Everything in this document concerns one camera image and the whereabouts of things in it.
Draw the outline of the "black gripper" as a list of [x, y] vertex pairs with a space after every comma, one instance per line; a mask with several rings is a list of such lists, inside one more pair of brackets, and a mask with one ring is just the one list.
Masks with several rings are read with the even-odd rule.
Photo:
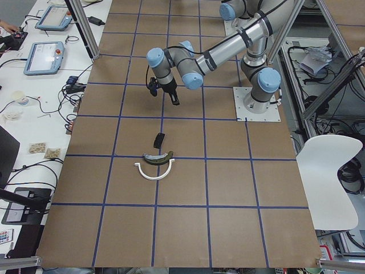
[[164, 92], [168, 93], [173, 105], [179, 105], [180, 101], [176, 92], [176, 81], [175, 78], [158, 78], [159, 87], [163, 89]]

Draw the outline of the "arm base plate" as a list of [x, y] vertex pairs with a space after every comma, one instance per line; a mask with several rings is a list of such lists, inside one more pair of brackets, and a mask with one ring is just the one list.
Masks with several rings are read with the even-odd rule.
[[277, 100], [258, 102], [252, 97], [251, 87], [233, 87], [236, 119], [238, 122], [281, 122]]

